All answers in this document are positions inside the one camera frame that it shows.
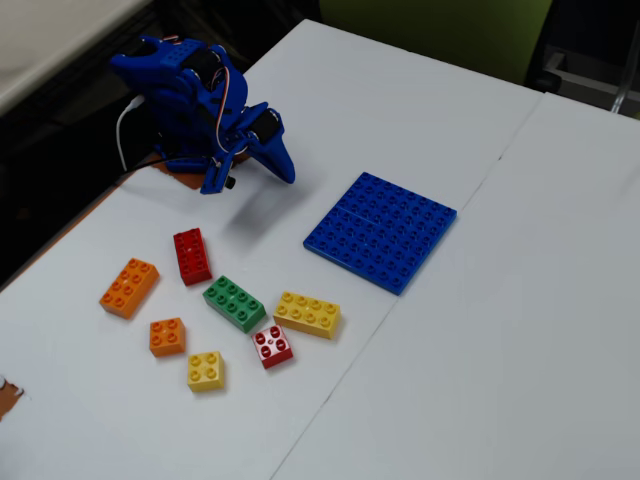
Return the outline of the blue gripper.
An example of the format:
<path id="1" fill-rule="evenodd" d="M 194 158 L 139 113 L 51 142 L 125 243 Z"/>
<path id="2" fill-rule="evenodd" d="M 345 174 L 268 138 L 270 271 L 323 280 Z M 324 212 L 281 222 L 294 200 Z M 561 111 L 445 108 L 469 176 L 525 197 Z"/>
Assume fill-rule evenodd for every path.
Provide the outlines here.
<path id="1" fill-rule="evenodd" d="M 293 184 L 293 161 L 284 145 L 280 114 L 267 102 L 245 107 L 239 118 L 224 133 L 225 146 L 249 150 L 252 158 L 280 180 Z"/>

